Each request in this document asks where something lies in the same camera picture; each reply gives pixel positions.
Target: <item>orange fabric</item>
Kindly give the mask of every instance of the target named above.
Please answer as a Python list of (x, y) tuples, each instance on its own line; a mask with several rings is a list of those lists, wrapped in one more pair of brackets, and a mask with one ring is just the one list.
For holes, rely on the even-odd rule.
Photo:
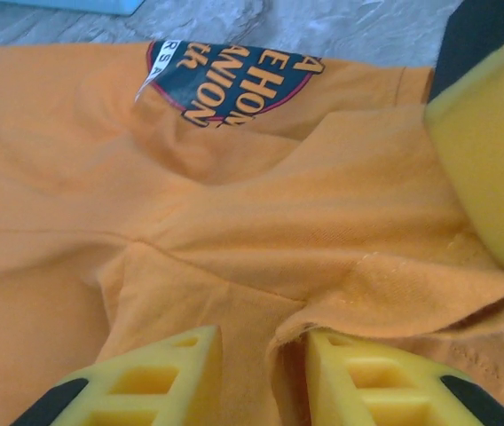
[(204, 324), (224, 425), (301, 420), (287, 349), (310, 327), (462, 368), (504, 404), (504, 270), (422, 127), (431, 69), (323, 59), (287, 103), (203, 129), (152, 87), (134, 103), (146, 49), (0, 48), (0, 424)]

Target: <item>light blue object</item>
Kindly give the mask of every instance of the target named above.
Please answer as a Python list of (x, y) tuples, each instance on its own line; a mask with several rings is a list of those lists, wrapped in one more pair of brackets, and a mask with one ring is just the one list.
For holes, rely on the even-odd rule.
[(131, 15), (144, 0), (0, 0), (2, 3), (24, 4), (25, 6), (51, 7), (74, 11)]

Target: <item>yellow sponge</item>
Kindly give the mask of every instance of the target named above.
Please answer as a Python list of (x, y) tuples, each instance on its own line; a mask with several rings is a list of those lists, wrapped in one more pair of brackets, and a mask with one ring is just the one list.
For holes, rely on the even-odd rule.
[(504, 426), (504, 408), (458, 370), (322, 330), (307, 345), (312, 426)]
[(201, 327), (74, 372), (13, 426), (217, 424), (222, 344)]
[(504, 1), (449, 19), (425, 123), (473, 226), (504, 266)]

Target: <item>gray marble surface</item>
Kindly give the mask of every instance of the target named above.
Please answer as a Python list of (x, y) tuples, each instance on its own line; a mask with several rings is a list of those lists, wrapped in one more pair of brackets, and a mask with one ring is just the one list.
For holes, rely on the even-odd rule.
[(175, 38), (433, 65), (460, 0), (146, 0), (129, 17), (0, 3), (0, 45)]

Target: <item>dark blue logo patch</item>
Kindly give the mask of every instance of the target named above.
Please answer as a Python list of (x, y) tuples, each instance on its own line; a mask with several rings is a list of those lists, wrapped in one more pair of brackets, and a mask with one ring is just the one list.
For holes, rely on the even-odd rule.
[(242, 125), (293, 98), (321, 74), (320, 58), (239, 45), (166, 40), (150, 44), (153, 86), (200, 127)]

